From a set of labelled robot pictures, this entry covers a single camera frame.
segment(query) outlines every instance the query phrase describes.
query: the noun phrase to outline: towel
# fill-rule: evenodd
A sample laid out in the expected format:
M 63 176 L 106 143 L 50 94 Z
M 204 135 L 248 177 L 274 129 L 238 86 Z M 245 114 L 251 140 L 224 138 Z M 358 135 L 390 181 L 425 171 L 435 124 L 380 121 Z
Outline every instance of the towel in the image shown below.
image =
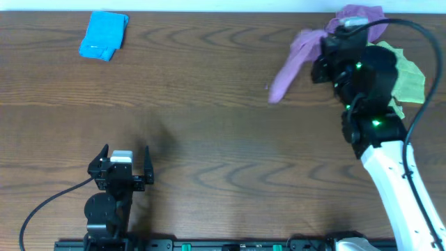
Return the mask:
M 85 38 L 79 48 L 81 56 L 110 61 L 115 50 L 121 48 L 128 16 L 94 11 Z
M 424 83 L 426 77 L 415 63 L 406 59 L 403 49 L 393 48 L 385 41 L 381 41 L 376 45 L 394 52 L 397 57 L 398 78 L 392 90 L 393 99 L 391 99 L 389 106 L 394 109 L 401 119 L 404 119 L 403 107 L 398 106 L 395 100 L 418 104 L 424 103 Z
M 302 64 L 307 61 L 314 61 L 321 54 L 320 40 L 326 37 L 328 33 L 334 33 L 336 27 L 340 25 L 339 21 L 345 17 L 367 17 L 369 22 L 385 19 L 381 6 L 367 7 L 349 4 L 336 13 L 324 30 L 303 30 L 295 37 L 291 44 L 290 55 L 284 64 L 284 67 L 277 74 L 270 87 L 270 96 L 268 102 L 277 103 L 285 95 L 291 82 L 299 73 Z M 375 41 L 384 32 L 386 24 L 373 26 L 369 29 L 369 42 Z

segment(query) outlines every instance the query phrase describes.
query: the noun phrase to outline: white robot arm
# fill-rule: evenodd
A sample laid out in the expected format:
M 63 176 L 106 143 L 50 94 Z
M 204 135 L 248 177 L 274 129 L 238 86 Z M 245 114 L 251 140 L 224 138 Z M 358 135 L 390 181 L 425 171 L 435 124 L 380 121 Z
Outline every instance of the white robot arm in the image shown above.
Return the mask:
M 362 154 L 361 162 L 369 172 L 381 199 L 395 235 L 399 250 L 438 250 L 426 225 L 413 192 L 405 176 L 401 159 L 402 141 L 383 142 L 381 147 L 369 148 Z M 446 240 L 445 226 L 432 204 L 413 155 L 408 146 L 408 164 L 420 199 L 440 239 Z M 339 251 L 376 251 L 364 238 L 345 238 L 336 242 Z

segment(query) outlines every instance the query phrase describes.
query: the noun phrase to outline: green connector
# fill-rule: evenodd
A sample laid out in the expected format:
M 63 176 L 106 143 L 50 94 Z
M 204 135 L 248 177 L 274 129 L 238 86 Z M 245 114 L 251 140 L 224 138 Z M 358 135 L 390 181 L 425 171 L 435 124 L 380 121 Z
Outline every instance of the green connector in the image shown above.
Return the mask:
M 272 251 L 282 251 L 282 245 L 273 245 Z
M 181 245 L 181 251 L 191 251 L 192 250 L 192 245 L 190 244 L 182 244 Z

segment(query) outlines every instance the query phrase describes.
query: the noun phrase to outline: wood grain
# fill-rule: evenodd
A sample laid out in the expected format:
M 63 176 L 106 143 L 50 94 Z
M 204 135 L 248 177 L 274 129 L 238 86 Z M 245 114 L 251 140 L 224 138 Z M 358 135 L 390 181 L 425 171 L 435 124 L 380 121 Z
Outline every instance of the wood grain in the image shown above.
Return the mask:
M 0 250 L 18 249 L 25 217 L 88 178 L 101 147 L 130 149 L 140 173 L 151 147 L 155 185 L 134 195 L 130 228 L 178 238 L 288 238 L 356 229 L 392 237 L 368 173 L 341 135 L 341 105 L 313 85 L 306 65 L 283 102 L 271 83 L 301 29 L 332 14 L 126 13 L 123 48 L 110 62 L 78 47 L 90 13 L 0 14 Z M 394 15 L 423 24 L 445 48 L 444 15 Z M 390 26 L 429 80 L 420 35 Z M 432 200 L 446 216 L 446 87 L 413 136 Z M 417 105 L 405 112 L 412 118 Z M 51 250 L 86 232 L 88 184 L 30 222 L 27 250 Z

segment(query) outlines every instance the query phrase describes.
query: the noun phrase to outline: blue cloth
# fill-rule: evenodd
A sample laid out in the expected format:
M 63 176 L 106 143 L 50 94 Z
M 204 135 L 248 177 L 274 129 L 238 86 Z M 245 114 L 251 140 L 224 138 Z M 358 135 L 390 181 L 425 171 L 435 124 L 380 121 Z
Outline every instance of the blue cloth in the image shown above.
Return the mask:
M 114 51 L 121 48 L 127 24 L 127 15 L 93 11 L 79 54 L 110 61 Z

